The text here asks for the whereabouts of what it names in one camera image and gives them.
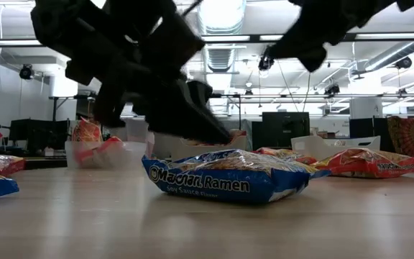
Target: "desk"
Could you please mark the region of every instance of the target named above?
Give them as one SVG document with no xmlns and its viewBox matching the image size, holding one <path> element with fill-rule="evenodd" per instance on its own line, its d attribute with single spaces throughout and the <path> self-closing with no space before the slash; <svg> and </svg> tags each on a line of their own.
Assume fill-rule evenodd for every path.
<svg viewBox="0 0 414 259">
<path fill-rule="evenodd" d="M 414 174 L 322 178 L 267 206 L 168 196 L 142 169 L 15 174 L 0 258 L 413 259 Z"/>
</svg>

